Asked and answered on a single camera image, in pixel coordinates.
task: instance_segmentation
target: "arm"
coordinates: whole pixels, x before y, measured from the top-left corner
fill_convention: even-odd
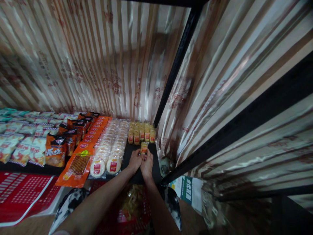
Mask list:
[[[142,176],[148,191],[152,220],[156,235],[181,234],[172,215],[165,205],[152,178],[153,155],[149,149],[140,166]]]
[[[133,151],[129,165],[83,201],[58,227],[69,234],[91,234],[142,162],[140,149]]]

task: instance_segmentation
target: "label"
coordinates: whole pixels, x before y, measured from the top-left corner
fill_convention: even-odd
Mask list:
[[[110,165],[110,171],[116,171],[116,165],[117,165],[117,163],[113,163],[113,162],[111,162],[111,165]]]
[[[101,165],[100,164],[95,164],[94,165],[94,174],[99,174],[100,173],[100,169],[101,169]]]

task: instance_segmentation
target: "stack of snacks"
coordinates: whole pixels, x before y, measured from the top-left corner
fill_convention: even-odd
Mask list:
[[[148,122],[131,122],[128,132],[128,143],[139,145],[140,142],[145,141],[155,143],[156,129]]]
[[[101,177],[105,170],[109,174],[120,171],[129,131],[129,121],[113,119],[102,136],[91,164],[91,176]]]

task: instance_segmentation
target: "shelf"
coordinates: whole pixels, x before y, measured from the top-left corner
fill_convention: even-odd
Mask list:
[[[139,149],[139,148],[140,148],[140,145],[129,145],[129,144],[126,145],[125,153],[124,153],[124,159],[123,159],[123,164],[122,164],[122,170],[124,170],[128,166],[132,152],[137,150],[137,149]],[[158,185],[161,182],[161,173],[160,173],[160,168],[159,168],[159,161],[158,161],[158,158],[157,158],[157,147],[156,147],[156,144],[149,144],[148,145],[148,149],[153,154],[152,177],[154,179],[155,184]],[[109,180],[111,180],[113,178],[114,178],[113,175],[112,176],[111,175],[107,175],[106,179],[95,179],[95,180],[109,181]],[[138,169],[136,174],[130,179],[129,182],[132,183],[132,184],[144,184],[140,168]]]
[[[131,157],[131,154],[134,150],[137,150],[140,148],[140,145],[126,145],[125,153],[124,153],[124,160],[122,164],[122,170],[124,170],[128,164]],[[156,184],[159,184],[161,182],[161,173],[159,168],[159,161],[157,158],[157,148],[156,144],[149,144],[148,146],[150,152],[153,154],[153,168],[152,168],[152,176]],[[27,163],[25,167],[22,167],[15,163],[0,163],[0,171],[8,171],[8,172],[17,172],[17,173],[29,173],[29,174],[38,174],[38,175],[50,175],[50,176],[56,176],[59,177],[61,172],[64,170],[64,167],[55,167],[55,166],[49,166],[45,165],[44,167],[40,167],[38,165]],[[104,180],[109,181],[113,176],[108,177],[106,179],[94,179],[94,180]],[[143,184],[143,177],[141,174],[140,169],[136,172],[136,174],[130,179],[129,181],[132,184]]]

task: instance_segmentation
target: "white round snack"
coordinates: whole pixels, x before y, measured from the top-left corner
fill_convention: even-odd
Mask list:
[[[122,160],[120,158],[110,158],[107,163],[107,171],[110,174],[116,174],[120,171]]]
[[[95,161],[92,162],[91,167],[90,167],[90,174],[98,178],[103,175],[105,171],[105,163],[101,159],[96,159]]]

